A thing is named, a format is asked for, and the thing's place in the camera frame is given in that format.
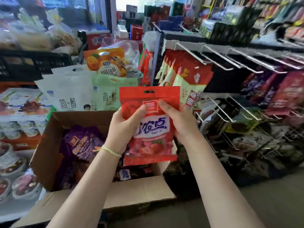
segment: hand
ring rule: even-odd
[[[195,118],[186,105],[180,103],[179,110],[176,110],[163,100],[159,100],[158,104],[172,118],[173,125],[176,128],[174,135],[180,143],[187,145],[193,138],[202,137]]]
[[[105,147],[111,149],[115,153],[123,154],[128,142],[139,127],[140,121],[146,115],[146,112],[147,105],[142,105],[129,119],[124,120],[120,107],[119,110],[113,114],[108,137],[104,144]]]

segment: person's right hand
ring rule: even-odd
[[[176,128],[175,137],[184,146],[189,144],[193,139],[201,138],[202,135],[197,127],[194,116],[190,109],[180,103],[179,110],[174,109],[165,101],[158,101],[159,107],[173,120],[173,125]]]

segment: red square logo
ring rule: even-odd
[[[143,101],[144,105],[148,106],[148,112],[147,113],[157,113],[158,112],[158,101],[157,100],[151,100],[151,101]]]
[[[73,136],[72,139],[69,141],[69,144],[71,146],[75,146],[77,144],[77,142],[79,141],[79,138],[76,136]]]

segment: person's black hair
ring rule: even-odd
[[[91,106],[89,104],[84,105],[83,109],[85,109],[86,107],[89,107],[91,109]]]

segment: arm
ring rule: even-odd
[[[125,121],[120,108],[113,115],[104,145],[122,154],[145,114],[143,105]],[[101,149],[47,228],[96,228],[118,160],[119,157]]]
[[[191,168],[212,228],[264,228],[264,224],[231,180],[214,151],[200,134],[190,110],[175,110],[163,101],[159,106],[176,127],[175,136],[185,146]]]

